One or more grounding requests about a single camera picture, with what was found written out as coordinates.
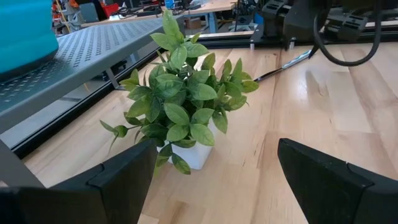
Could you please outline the striped pen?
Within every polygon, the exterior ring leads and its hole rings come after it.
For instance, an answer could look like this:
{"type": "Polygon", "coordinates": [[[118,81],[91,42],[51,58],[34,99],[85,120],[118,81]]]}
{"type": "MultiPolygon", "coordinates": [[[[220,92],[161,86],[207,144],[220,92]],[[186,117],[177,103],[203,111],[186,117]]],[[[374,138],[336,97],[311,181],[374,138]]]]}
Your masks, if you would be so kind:
{"type": "Polygon", "coordinates": [[[288,63],[286,63],[285,65],[281,66],[280,68],[278,68],[276,70],[273,70],[271,72],[268,72],[268,73],[266,73],[264,75],[261,75],[260,77],[258,77],[256,79],[254,79],[254,81],[255,82],[259,82],[259,81],[261,81],[261,80],[263,80],[265,78],[268,78],[268,77],[270,77],[270,76],[272,76],[272,75],[274,75],[274,74],[276,74],[278,72],[281,72],[281,71],[283,71],[285,69],[288,69],[288,68],[298,64],[299,62],[301,62],[301,61],[303,61],[305,59],[308,59],[310,53],[311,53],[311,50],[308,50],[308,51],[304,52],[303,54],[299,55],[298,57],[295,57],[293,60],[289,61],[288,63]]]}

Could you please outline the wooden workbench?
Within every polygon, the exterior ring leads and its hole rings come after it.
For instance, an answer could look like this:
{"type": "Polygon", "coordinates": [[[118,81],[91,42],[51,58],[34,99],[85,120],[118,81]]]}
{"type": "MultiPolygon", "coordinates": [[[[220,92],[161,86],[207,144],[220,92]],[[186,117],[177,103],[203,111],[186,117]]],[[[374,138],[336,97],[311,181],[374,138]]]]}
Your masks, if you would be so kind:
{"type": "MultiPolygon", "coordinates": [[[[237,3],[237,0],[208,0],[206,3],[202,5],[202,7],[194,10],[187,10],[179,13],[179,16],[183,16],[186,18],[189,17],[196,17],[196,16],[205,16],[207,27],[209,28],[211,33],[215,33],[218,30],[217,20],[215,12],[220,11],[228,11],[232,10],[237,3]]],[[[149,16],[131,16],[124,19],[120,19],[118,16],[111,16],[109,19],[99,21],[99,22],[88,22],[84,23],[82,27],[91,27],[91,26],[98,26],[98,25],[105,25],[105,24],[112,24],[118,22],[131,22],[131,21],[138,21],[138,20],[148,20],[148,19],[156,19],[162,17],[162,14],[158,15],[149,15],[149,16]]]]}

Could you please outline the green plant in white pot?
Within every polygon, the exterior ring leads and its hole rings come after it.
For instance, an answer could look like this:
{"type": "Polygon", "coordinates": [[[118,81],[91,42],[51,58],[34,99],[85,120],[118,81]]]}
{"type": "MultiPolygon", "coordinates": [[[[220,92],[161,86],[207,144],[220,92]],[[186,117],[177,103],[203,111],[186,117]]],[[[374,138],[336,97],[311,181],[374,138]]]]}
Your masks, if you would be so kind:
{"type": "Polygon", "coordinates": [[[215,135],[210,125],[226,133],[227,114],[242,108],[246,95],[259,84],[244,72],[241,59],[236,63],[226,60],[217,77],[215,54],[198,43],[198,34],[185,37],[170,10],[163,13],[162,28],[162,33],[155,32],[151,38],[166,56],[144,78],[133,70],[120,82],[132,100],[124,113],[129,126],[100,124],[114,139],[137,129],[142,140],[153,139],[159,147],[157,167],[170,161],[179,172],[189,175],[193,166],[175,148],[213,147],[215,135]]]}

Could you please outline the grey perforated metal riser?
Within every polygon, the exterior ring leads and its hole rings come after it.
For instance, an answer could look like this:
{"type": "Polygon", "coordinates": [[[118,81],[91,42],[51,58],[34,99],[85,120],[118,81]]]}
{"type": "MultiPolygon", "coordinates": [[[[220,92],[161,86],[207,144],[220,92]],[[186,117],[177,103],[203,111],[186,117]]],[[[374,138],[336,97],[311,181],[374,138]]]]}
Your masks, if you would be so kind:
{"type": "Polygon", "coordinates": [[[151,34],[163,32],[166,22],[162,17],[115,22],[58,38],[51,61],[0,83],[0,134],[152,42],[151,34]]]}

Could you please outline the cardboard box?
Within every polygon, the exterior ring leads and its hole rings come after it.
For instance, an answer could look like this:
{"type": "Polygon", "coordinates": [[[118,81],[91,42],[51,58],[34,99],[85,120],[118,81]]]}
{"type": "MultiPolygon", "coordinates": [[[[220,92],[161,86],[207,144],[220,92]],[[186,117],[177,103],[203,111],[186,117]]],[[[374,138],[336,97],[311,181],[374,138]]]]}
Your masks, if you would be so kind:
{"type": "Polygon", "coordinates": [[[201,29],[201,19],[199,17],[185,18],[185,27],[187,29],[201,29]]]}

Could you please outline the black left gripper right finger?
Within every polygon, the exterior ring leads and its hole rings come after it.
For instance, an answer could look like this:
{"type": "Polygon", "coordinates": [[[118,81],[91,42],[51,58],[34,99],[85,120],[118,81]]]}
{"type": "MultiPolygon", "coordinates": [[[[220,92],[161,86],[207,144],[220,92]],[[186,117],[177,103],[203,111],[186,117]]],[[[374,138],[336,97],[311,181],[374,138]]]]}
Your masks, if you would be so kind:
{"type": "Polygon", "coordinates": [[[398,224],[398,180],[288,138],[277,155],[308,224],[398,224]]]}

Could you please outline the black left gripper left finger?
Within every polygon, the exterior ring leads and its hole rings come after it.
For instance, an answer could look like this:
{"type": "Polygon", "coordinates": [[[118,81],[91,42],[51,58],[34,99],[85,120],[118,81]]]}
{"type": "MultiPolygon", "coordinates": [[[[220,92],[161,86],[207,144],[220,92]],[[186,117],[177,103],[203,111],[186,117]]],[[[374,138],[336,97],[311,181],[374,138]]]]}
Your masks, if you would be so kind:
{"type": "Polygon", "coordinates": [[[53,187],[5,187],[0,224],[137,224],[156,158],[147,139],[53,187]]]}

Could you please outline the blue collapsible bowl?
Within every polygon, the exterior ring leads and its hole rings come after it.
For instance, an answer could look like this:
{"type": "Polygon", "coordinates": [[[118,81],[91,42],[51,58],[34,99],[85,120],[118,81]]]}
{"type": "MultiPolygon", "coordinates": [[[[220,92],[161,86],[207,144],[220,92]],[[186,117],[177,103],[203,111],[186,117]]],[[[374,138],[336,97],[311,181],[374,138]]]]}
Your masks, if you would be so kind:
{"type": "Polygon", "coordinates": [[[0,74],[19,73],[57,50],[52,0],[0,0],[0,74]]]}

